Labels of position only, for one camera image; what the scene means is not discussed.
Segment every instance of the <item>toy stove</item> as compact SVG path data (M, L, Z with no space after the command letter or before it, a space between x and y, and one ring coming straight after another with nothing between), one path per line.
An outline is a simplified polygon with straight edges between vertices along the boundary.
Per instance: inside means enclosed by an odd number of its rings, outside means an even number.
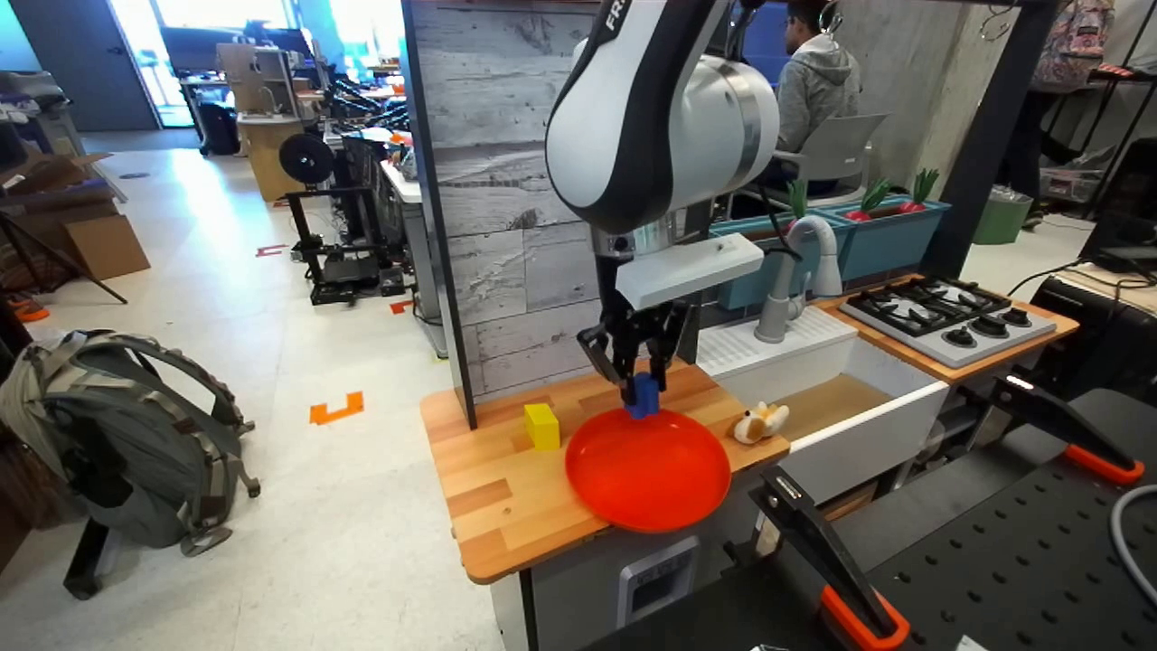
M866 289L844 312L953 371L1053 333L1053 324L1014 309L1007 297L945 279Z

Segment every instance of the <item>door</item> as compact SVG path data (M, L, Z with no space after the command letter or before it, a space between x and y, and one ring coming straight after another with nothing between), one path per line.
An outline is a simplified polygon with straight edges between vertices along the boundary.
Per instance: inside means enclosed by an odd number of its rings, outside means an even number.
M104 0L10 0L81 136L157 131L132 49Z

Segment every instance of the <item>yellow block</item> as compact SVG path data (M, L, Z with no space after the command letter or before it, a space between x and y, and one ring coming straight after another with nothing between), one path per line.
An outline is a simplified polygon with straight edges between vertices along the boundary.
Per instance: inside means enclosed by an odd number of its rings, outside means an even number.
M559 429L559 418L546 402L533 402L520 410L520 420L530 429L530 437L538 454L563 448L563 431Z

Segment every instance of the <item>window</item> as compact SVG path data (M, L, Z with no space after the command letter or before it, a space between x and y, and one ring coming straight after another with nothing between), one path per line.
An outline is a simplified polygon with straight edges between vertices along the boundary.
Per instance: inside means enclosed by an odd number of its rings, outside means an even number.
M401 49L401 0L333 0L333 22L346 55L357 57L399 57Z
M169 28L242 28L246 22L263 22L269 28L285 28L285 0L157 0L158 22Z

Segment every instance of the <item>faucet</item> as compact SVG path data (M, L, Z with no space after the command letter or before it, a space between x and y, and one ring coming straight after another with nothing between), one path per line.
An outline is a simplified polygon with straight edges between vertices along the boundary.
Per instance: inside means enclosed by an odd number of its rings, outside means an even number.
M822 238L819 275L815 275L815 281L807 279L807 287L819 297L839 297L844 294L844 279L839 279L835 233L822 218L803 218L803 222L795 222L788 228L788 246L801 249L807 233L815 233ZM766 294L766 303L763 303L763 316L759 316L759 327L757 327L757 342L783 345L788 338L794 324L801 318L803 302L807 302L807 287L803 287L801 297L794 297L794 279L795 279L795 256L786 256L778 275L773 275L773 287Z

